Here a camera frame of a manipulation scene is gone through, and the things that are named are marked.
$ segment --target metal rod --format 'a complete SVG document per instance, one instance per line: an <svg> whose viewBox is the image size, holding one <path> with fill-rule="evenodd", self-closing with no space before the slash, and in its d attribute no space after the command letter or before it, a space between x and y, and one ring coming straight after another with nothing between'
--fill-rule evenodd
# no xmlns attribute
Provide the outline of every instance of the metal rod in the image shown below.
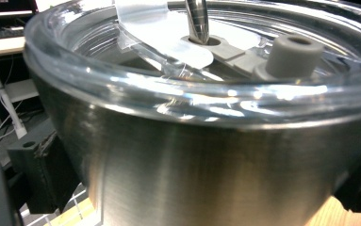
<svg viewBox="0 0 361 226"><path fill-rule="evenodd" d="M189 17L189 40L198 44L207 44L209 24L205 0L186 0Z"/></svg>

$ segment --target wooden surface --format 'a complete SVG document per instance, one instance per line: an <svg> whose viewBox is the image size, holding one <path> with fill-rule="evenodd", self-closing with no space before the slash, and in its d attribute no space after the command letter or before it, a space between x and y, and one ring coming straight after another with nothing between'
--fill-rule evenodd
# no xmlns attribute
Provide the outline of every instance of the wooden surface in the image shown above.
<svg viewBox="0 0 361 226"><path fill-rule="evenodd" d="M331 197L305 226L361 226L361 214L346 211Z"/></svg>
<svg viewBox="0 0 361 226"><path fill-rule="evenodd" d="M52 226L89 226L95 221L94 208L89 199L51 220ZM305 226L361 226L361 214L346 211L341 203L330 198Z"/></svg>
<svg viewBox="0 0 361 226"><path fill-rule="evenodd" d="M25 37L0 40L0 56L21 53L24 50Z"/></svg>

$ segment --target gray plastic fitting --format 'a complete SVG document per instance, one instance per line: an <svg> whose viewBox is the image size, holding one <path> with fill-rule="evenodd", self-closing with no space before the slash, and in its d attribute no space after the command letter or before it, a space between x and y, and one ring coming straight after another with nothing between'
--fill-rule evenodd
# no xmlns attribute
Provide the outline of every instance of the gray plastic fitting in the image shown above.
<svg viewBox="0 0 361 226"><path fill-rule="evenodd" d="M320 62L323 49L321 43L304 36L279 36L273 42L268 61L254 68L253 80L309 77Z"/></svg>

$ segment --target circular hole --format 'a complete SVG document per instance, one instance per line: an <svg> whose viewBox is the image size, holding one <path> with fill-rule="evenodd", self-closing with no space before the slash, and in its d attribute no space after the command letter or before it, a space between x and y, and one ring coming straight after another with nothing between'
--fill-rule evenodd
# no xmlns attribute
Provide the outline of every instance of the circular hole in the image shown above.
<svg viewBox="0 0 361 226"><path fill-rule="evenodd" d="M22 145L24 148L28 148L28 147L31 147L31 146L33 146L33 145L35 145L36 144L36 142L34 142L34 141L30 141L30 142L27 142L27 143L25 143L24 145Z"/></svg>
<svg viewBox="0 0 361 226"><path fill-rule="evenodd" d="M303 38L298 38L298 37L290 37L288 38L290 41L301 44L301 45L310 45L312 44L312 42L310 42L309 40L303 39Z"/></svg>
<svg viewBox="0 0 361 226"><path fill-rule="evenodd" d="M202 45L202 44L200 44L200 43L197 43L197 42L191 40L190 38L189 38L189 41L192 42L192 43L196 43L196 44ZM217 40L217 39L214 39L214 38L209 38L209 40L207 41L207 44L205 44L205 45L215 46L215 45L220 45L220 44L221 44L221 41L220 41L220 40Z"/></svg>

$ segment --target stainless steel bowl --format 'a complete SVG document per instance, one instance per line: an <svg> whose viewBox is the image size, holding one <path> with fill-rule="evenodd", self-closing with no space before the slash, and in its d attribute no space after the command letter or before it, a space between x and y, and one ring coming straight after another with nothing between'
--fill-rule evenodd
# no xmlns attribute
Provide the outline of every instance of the stainless steel bowl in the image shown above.
<svg viewBox="0 0 361 226"><path fill-rule="evenodd" d="M319 76L157 71L121 51L104 1L60 5L26 28L26 63L104 225L300 226L361 163L361 7L207 3L211 19L262 37L260 57L281 34L323 43Z"/></svg>

